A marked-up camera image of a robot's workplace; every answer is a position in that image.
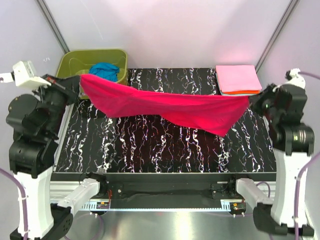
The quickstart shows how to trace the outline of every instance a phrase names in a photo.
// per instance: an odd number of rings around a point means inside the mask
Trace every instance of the metal frame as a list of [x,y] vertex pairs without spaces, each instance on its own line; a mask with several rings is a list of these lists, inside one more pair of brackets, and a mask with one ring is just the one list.
[[57,141],[58,148],[57,148],[57,150],[56,150],[56,152],[54,154],[53,172],[55,172],[56,169],[57,169],[59,157],[60,157],[60,154],[61,154],[63,143],[65,141],[65,136],[66,136],[66,133],[67,133],[67,129],[68,129],[68,126],[69,126],[69,121],[70,121],[73,109],[74,109],[74,104],[71,104],[70,106],[67,106],[65,108],[65,112],[64,112],[64,115],[62,117],[61,127],[60,127],[59,133],[58,133],[58,138],[59,138],[59,140]]
[[58,41],[61,49],[63,50],[64,54],[70,52],[68,45],[67,45],[64,37],[62,36],[62,34],[58,28],[58,25],[57,25],[55,19],[53,18],[45,0],[35,0],[35,1],[38,4],[41,12],[43,13],[45,20],[47,21],[49,27],[51,28],[56,40]]
[[276,26],[269,42],[267,43],[267,45],[265,46],[261,57],[259,58],[257,64],[255,65],[255,71],[259,72],[260,68],[262,67],[264,61],[266,60],[267,56],[269,55],[270,50],[272,49],[273,45],[275,44],[276,40],[278,39],[280,33],[282,32],[282,30],[284,29],[286,23],[288,22],[291,14],[293,13],[293,11],[295,10],[295,8],[297,7],[298,3],[300,2],[300,0],[291,0],[287,6],[287,8],[285,9],[278,25]]
[[[276,173],[106,173],[108,189],[112,192],[111,208],[114,211],[131,209],[140,211],[155,209],[167,212],[169,209],[197,209],[198,212],[219,212],[230,205],[233,197],[214,197],[212,184],[225,185],[233,178],[251,178],[267,181],[271,186],[271,197],[275,195]],[[77,188],[85,177],[81,173],[56,173],[51,176],[50,199],[58,201]],[[268,188],[259,186],[264,193]],[[106,202],[108,195],[102,197]]]

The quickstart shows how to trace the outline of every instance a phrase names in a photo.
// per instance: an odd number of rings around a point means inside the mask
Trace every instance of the plastic bin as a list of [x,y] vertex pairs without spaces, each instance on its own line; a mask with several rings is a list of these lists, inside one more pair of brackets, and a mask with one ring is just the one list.
[[[118,84],[128,85],[127,64],[128,57],[121,49],[91,49],[70,51],[63,56],[56,76],[67,78],[74,75],[87,74],[89,69],[97,63],[109,63],[119,67]],[[87,99],[81,89],[81,99]]]

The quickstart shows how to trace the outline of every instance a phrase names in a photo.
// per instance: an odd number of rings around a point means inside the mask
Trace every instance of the table surface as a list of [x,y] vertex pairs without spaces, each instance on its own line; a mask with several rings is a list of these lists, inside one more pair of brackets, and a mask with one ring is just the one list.
[[[214,68],[129,69],[129,84],[162,93],[218,95]],[[56,172],[275,172],[263,119],[247,109],[225,137],[159,115],[108,118],[89,100],[73,106]]]
[[[229,216],[226,212],[107,212],[97,240],[270,240],[258,231],[253,217]],[[92,239],[99,233],[100,221],[79,212],[67,234],[71,240]],[[273,236],[274,240],[293,240],[293,235]]]

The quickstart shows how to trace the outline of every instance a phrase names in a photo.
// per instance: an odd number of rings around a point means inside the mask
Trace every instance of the pink towel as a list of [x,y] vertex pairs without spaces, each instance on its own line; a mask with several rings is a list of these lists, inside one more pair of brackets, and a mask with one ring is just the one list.
[[109,118],[161,115],[168,121],[225,136],[249,105],[248,96],[185,95],[137,90],[91,74],[81,86]]

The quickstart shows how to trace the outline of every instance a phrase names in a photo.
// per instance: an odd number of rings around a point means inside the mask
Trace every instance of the purple cable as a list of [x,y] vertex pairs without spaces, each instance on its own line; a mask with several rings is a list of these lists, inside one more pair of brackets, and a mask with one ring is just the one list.
[[22,200],[22,212],[23,212],[23,229],[24,229],[24,236],[23,236],[23,240],[28,240],[28,211],[27,211],[27,200],[26,200],[26,191],[24,189],[24,187],[21,185],[21,183],[15,179],[14,176],[12,176],[9,172],[3,170],[0,167],[0,173],[2,175],[4,175],[5,177],[7,177],[8,179],[10,179],[20,190],[20,194],[21,194],[21,198]]
[[270,196],[271,196],[271,187],[270,187],[269,183],[267,183],[266,181],[261,181],[256,186],[259,186],[261,184],[265,184],[268,187],[268,198],[270,198]]
[[[316,155],[311,158],[311,160],[304,165],[301,170],[298,173],[298,176],[296,178],[296,183],[295,183],[295,191],[294,191],[294,212],[293,212],[293,217],[294,219],[298,218],[298,209],[299,209],[299,191],[300,191],[300,180],[306,169],[313,164],[316,159],[320,156],[320,152],[318,152]],[[299,239],[299,225],[294,221],[294,239],[298,240]]]
[[313,77],[315,79],[319,79],[320,80],[320,76],[319,75],[313,74],[313,73],[310,73],[310,72],[307,72],[307,71],[300,71],[299,74],[306,75],[306,76]]
[[[79,219],[81,219],[82,217],[85,217],[85,216],[87,216],[87,215],[91,215],[90,213],[88,213],[88,214],[84,214],[84,215],[81,215],[80,217],[78,217],[77,219],[76,219],[76,221],[77,220],[79,220]],[[99,219],[99,230],[98,230],[98,232],[94,235],[94,237],[93,238],[91,238],[90,240],[97,240],[97,238],[99,237],[99,235],[102,233],[102,230],[103,230],[103,228],[104,228],[104,220],[103,220],[103,218],[100,216],[100,215],[96,215],[97,217],[98,217],[98,219]],[[68,238],[67,236],[64,236],[64,239],[66,239],[66,240],[71,240],[70,238]]]

